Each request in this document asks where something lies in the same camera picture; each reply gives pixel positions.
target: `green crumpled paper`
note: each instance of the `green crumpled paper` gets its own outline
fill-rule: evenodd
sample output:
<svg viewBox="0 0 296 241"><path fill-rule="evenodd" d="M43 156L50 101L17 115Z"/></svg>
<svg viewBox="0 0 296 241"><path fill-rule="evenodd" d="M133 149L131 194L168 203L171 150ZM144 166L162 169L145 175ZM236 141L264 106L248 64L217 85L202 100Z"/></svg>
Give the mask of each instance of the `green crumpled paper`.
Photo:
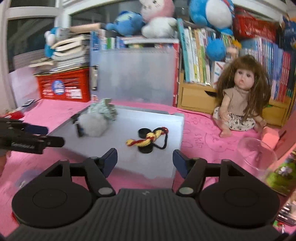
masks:
<svg viewBox="0 0 296 241"><path fill-rule="evenodd" d="M117 111L113 104L110 104L112 99L101 99L99 103L92 103L88 108L88 113L102 114L107 120L116 120Z"/></svg>

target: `beige knit top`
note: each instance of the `beige knit top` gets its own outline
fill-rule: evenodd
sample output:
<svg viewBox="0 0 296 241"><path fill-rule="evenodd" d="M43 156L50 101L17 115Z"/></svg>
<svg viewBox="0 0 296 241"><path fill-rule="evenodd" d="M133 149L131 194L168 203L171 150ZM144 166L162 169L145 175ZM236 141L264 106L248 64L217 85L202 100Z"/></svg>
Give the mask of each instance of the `beige knit top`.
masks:
<svg viewBox="0 0 296 241"><path fill-rule="evenodd" d="M223 94L226 94L230 98L230 103L228 106L228 112L232 114L244 116L244 109L248 105L248 93L249 91L242 90L237 86L230 89L223 90Z"/></svg>

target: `brown wig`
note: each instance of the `brown wig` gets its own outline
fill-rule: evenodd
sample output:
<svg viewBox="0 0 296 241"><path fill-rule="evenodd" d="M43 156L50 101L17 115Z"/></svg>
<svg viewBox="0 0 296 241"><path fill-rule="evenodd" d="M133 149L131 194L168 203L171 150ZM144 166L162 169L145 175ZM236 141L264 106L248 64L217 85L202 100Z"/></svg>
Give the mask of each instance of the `brown wig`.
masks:
<svg viewBox="0 0 296 241"><path fill-rule="evenodd" d="M254 84L249 91L248 105L244 110L243 121L254 116L254 111L262 115L262 109L268 105L271 96L271 85L266 70L252 56L238 57L222 72L217 82L217 102L221 106L223 90L234 87L234 74L237 69L246 69L254 73Z"/></svg>

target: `doll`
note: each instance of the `doll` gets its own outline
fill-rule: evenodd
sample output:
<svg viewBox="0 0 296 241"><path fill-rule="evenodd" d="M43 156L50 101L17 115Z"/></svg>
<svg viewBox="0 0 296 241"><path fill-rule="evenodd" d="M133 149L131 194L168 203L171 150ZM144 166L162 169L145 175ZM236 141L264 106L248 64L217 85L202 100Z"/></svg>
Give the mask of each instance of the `doll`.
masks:
<svg viewBox="0 0 296 241"><path fill-rule="evenodd" d="M217 102L213 118L221 129L220 137L231 130L261 132L266 121L261 117L267 106L271 87L265 69L252 56L233 60L217 82Z"/></svg>

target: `red basket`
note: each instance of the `red basket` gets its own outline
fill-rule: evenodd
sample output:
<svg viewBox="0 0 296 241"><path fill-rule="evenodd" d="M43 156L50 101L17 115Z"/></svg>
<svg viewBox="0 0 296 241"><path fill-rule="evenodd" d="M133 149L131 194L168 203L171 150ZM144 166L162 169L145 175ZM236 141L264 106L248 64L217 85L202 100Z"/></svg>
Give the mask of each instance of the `red basket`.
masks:
<svg viewBox="0 0 296 241"><path fill-rule="evenodd" d="M36 77L42 99L90 101L88 67Z"/></svg>
<svg viewBox="0 0 296 241"><path fill-rule="evenodd" d="M276 25L269 21L256 19L244 9L235 9L233 29L234 36L238 40L262 37L271 42L276 41Z"/></svg>

